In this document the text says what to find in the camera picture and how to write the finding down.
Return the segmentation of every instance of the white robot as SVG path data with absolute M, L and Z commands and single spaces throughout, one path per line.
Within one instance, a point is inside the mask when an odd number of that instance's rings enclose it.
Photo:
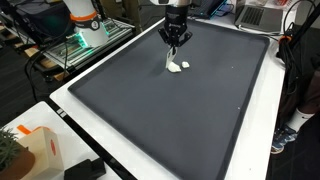
M 173 55 L 176 54 L 176 47 L 182 46 L 188 41 L 192 33 L 187 32 L 187 14 L 192 0 L 150 0 L 155 5 L 166 5 L 166 21 L 164 28 L 159 33 L 164 42 L 167 43 Z M 76 24 L 76 31 L 81 36 L 85 47 L 97 47 L 109 40 L 109 33 L 100 22 L 97 12 L 91 0 L 64 0 L 71 12 L 71 19 Z

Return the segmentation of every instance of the white cloth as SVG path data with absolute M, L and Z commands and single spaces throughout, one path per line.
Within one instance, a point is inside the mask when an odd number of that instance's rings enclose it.
M 314 114 L 304 114 L 296 109 L 296 111 L 293 113 L 293 116 L 291 117 L 290 121 L 287 122 L 287 126 L 296 132 L 300 130 L 300 127 L 307 122 Z

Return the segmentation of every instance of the green light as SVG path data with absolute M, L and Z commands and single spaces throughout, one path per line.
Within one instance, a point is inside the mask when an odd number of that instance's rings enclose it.
M 106 29 L 106 27 L 104 26 L 104 24 L 103 24 L 103 23 L 101 23 L 101 24 L 102 24 L 103 29 L 106 31 L 106 35 L 109 36 L 110 33 L 107 31 L 107 29 Z
M 86 40 L 84 39 L 82 33 L 79 33 L 79 36 L 80 36 L 80 39 L 79 39 L 80 46 L 83 47 L 83 48 L 89 47 L 89 46 L 88 46 L 88 43 L 87 43 Z

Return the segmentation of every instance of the metal rack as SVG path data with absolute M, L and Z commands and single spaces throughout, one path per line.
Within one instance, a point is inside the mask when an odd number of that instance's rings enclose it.
M 66 63 L 66 69 L 72 72 L 76 69 L 81 68 L 85 64 L 92 61 L 97 56 L 110 50 L 114 46 L 120 44 L 122 41 L 126 40 L 133 35 L 133 26 L 108 19 L 104 21 L 104 25 L 109 34 L 109 41 L 103 45 L 96 48 L 83 48 L 78 42 L 78 38 L 74 36 L 67 41 L 68 57 Z M 61 43 L 49 50 L 47 50 L 44 55 L 50 60 L 54 61 L 61 67 L 64 67 L 66 60 L 66 46 L 65 43 Z

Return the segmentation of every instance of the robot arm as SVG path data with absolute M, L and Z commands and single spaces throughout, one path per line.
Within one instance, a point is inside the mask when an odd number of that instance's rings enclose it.
M 191 37 L 187 31 L 187 16 L 192 0 L 150 0 L 155 5 L 166 5 L 164 28 L 159 33 L 170 47 L 180 47 Z

